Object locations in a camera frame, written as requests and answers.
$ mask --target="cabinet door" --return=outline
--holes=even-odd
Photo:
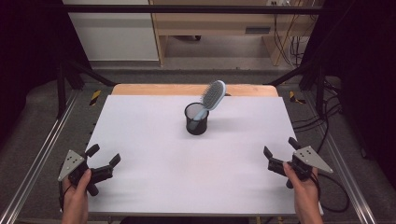
[[[64,0],[65,4],[147,5],[147,0]],[[69,13],[90,61],[158,61],[150,14]]]

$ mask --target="brush bristles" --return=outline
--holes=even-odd
[[[202,104],[207,110],[212,110],[219,103],[221,98],[224,96],[225,85],[222,81],[212,82],[205,90],[202,97]]]

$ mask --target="white board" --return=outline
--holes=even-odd
[[[186,131],[184,108],[199,96],[114,96],[88,147],[98,168],[120,153],[113,178],[98,183],[90,212],[112,215],[292,215],[287,178],[263,155],[291,160],[295,137],[282,98],[224,97],[202,135]]]

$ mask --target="mesh pencil cup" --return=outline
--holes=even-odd
[[[186,116],[186,129],[187,132],[193,135],[200,135],[206,131],[207,128],[207,117],[209,111],[206,110],[200,120],[193,120],[194,117],[204,108],[201,103],[192,103],[186,106],[184,109],[184,115]],[[191,122],[198,122],[198,125],[194,129],[191,128]]]

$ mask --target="black pole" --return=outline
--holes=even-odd
[[[215,13],[215,14],[299,14],[323,15],[337,12],[323,7],[244,7],[183,5],[44,5],[48,10],[78,13]]]

